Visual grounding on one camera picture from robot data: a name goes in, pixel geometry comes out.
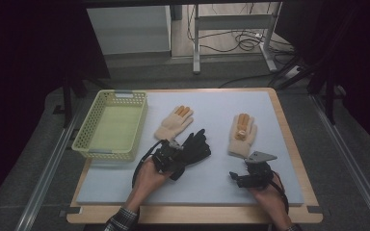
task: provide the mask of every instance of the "plastic basket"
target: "plastic basket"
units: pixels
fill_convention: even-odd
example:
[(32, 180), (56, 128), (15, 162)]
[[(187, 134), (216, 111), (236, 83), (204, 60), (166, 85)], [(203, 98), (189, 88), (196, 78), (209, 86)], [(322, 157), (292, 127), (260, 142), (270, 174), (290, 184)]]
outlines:
[(87, 158), (134, 161), (147, 108), (144, 91), (99, 91), (71, 148)]

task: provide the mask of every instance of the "black glove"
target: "black glove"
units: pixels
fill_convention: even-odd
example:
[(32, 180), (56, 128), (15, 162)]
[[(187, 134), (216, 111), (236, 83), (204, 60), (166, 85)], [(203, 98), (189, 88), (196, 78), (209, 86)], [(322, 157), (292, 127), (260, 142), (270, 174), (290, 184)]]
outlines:
[(204, 129), (198, 131), (196, 135), (191, 133), (188, 139), (182, 144), (183, 150), (175, 158), (177, 170), (171, 175), (172, 180), (177, 180), (184, 173), (185, 166), (199, 162), (211, 154), (204, 133)]

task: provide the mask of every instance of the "metal frame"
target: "metal frame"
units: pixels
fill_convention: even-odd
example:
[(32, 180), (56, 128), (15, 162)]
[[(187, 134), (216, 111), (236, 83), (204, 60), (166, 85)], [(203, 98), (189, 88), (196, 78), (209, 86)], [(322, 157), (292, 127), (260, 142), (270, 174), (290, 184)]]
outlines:
[(74, 126), (82, 114), (80, 112), (83, 107), (82, 101), (83, 99), (77, 100), (76, 114), (71, 119), (68, 128), (64, 128), (61, 136), (59, 137), (58, 142), (53, 149), (53, 152), (50, 155), (50, 158), (47, 161), (43, 172), (41, 173), (40, 179), (36, 184), (28, 203), (26, 204), (25, 209), (23, 210), (19, 222), (14, 229), (15, 231), (27, 231), (32, 229), (32, 226), (40, 210), (40, 206), (46, 196), (47, 190), (49, 189), (50, 182), (52, 181), (59, 162), (61, 161), (65, 152), (67, 141), (73, 133)]
[(326, 127), (327, 132), (329, 133), (330, 138), (334, 143), (338, 153), (340, 154), (344, 164), (347, 166), (350, 175), (353, 177), (353, 180), (356, 183), (360, 194), (362, 195), (363, 199), (370, 209), (370, 184), (368, 180), (366, 179), (356, 159), (354, 158), (351, 149), (347, 146), (346, 142), (341, 137), (341, 134), (339, 133), (336, 126), (334, 126), (323, 113), (325, 109), (320, 97), (312, 94), (309, 95), (309, 97), (310, 100), (313, 102), (318, 116)]
[(267, 29), (266, 37), (260, 42), (259, 47), (269, 70), (276, 72), (275, 62), (269, 52), (269, 43), (275, 30), (280, 6), (281, 3), (277, 2), (272, 14), (199, 16), (199, 7), (195, 5), (194, 73), (200, 73), (199, 31), (232, 29)]

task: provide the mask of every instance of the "sleeve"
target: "sleeve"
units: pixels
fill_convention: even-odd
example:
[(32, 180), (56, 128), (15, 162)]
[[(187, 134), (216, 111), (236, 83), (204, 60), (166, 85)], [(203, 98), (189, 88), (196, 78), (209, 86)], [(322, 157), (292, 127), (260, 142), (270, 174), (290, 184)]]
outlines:
[(123, 207), (107, 220), (104, 231), (129, 231), (138, 223), (139, 216)]
[(293, 224), (290, 228), (286, 229), (285, 231), (303, 231), (302, 227), (298, 224)]

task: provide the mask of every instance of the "wooden border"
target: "wooden border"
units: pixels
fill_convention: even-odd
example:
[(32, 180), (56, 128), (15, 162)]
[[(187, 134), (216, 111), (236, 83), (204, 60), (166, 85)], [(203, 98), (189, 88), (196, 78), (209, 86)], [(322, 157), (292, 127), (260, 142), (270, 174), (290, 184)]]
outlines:
[[(318, 223), (323, 220), (322, 214), (309, 213), (307, 206), (319, 206), (317, 198), (309, 182), (302, 158), (294, 142), (278, 96), (273, 89), (196, 89), (196, 90), (147, 90), (147, 92), (230, 92), (230, 91), (267, 91), (275, 109), (281, 133), (302, 187), (304, 204), (290, 207), (289, 216), (295, 223)], [(70, 207), (80, 207), (80, 214), (68, 214), (70, 223), (105, 223), (115, 214), (118, 205), (79, 205), (77, 195), (86, 178), (91, 159), (83, 168), (76, 192)], [(259, 206), (142, 206), (139, 223), (269, 223), (268, 216)]]

